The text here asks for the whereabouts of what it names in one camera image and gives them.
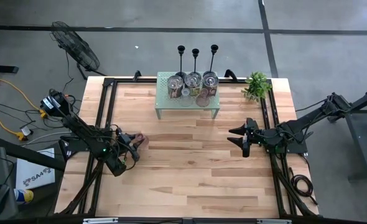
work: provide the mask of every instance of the gray floor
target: gray floor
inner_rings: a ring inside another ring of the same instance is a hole
[[[367,30],[367,0],[264,0],[271,29]],[[262,28],[257,0],[0,0],[0,24],[71,26]],[[109,75],[155,75],[176,70],[176,46],[199,48],[198,69],[210,63],[210,45],[218,44],[215,70],[232,69],[245,77],[260,70],[271,76],[263,34],[80,32]],[[367,36],[272,35],[279,77],[288,78],[296,108],[310,105],[331,92],[353,101],[367,91]],[[15,83],[39,104],[49,88],[62,90],[68,81],[65,53],[49,32],[0,31],[0,64],[17,65],[17,75],[0,75]],[[67,93],[81,98],[85,82],[70,59],[75,77]],[[187,52],[183,67],[192,69]],[[7,85],[0,86],[0,103],[31,109]],[[20,121],[0,114],[13,130]],[[364,169],[344,120],[321,121],[307,140],[312,181],[320,213],[329,218],[367,221],[367,181],[350,184],[347,176]],[[34,137],[45,134],[36,130]],[[19,144],[0,127],[0,138]],[[40,149],[46,145],[31,146]]]

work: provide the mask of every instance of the black cable coil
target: black cable coil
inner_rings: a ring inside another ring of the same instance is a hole
[[[289,168],[290,172],[292,174],[292,178],[290,180],[291,185],[293,186],[294,190],[297,192],[298,195],[302,196],[302,197],[309,197],[315,205],[318,205],[318,203],[316,202],[316,200],[312,197],[312,193],[314,192],[314,185],[312,184],[312,182],[310,181],[310,179],[304,175],[301,174],[297,174],[294,175],[293,170],[291,169],[291,167]],[[298,183],[300,182],[300,180],[304,181],[307,184],[308,190],[306,192],[300,190],[298,188]]]

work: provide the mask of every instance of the wooden plank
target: wooden plank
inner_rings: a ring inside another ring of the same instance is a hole
[[[80,111],[88,124],[95,123],[103,79],[88,77]],[[296,119],[287,79],[272,79],[272,83],[280,122]],[[119,84],[112,123],[127,133],[143,132],[150,142],[140,152],[141,160],[134,169],[119,177],[111,175],[107,167],[103,169],[96,215],[276,218],[271,163],[264,148],[252,145],[250,157],[243,158],[241,149],[226,140],[239,137],[228,130],[241,126],[247,117],[264,127],[261,105],[242,97],[240,89],[244,87],[218,87],[221,110],[216,119],[210,119],[210,111],[171,110],[163,111],[158,120],[154,111],[156,84]],[[67,162],[56,212],[63,210],[80,189],[87,159],[88,153],[81,152]],[[302,158],[288,155],[287,160],[295,174],[309,177]],[[288,211],[287,194],[282,193]],[[304,203],[317,212],[309,199],[304,198]]]

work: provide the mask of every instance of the green plant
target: green plant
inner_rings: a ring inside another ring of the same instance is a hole
[[[259,102],[259,99],[265,98],[265,92],[272,89],[272,85],[266,82],[266,75],[262,72],[252,72],[250,77],[246,79],[248,88],[244,88],[241,92],[247,100]]]

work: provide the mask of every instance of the electric fan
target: electric fan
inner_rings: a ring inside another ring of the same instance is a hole
[[[58,46],[64,49],[76,62],[77,68],[81,75],[86,80],[81,66],[87,72],[95,72],[97,74],[107,76],[97,69],[101,65],[95,53],[90,49],[90,46],[76,32],[71,31],[71,28],[64,22],[52,23],[52,35],[58,42]]]

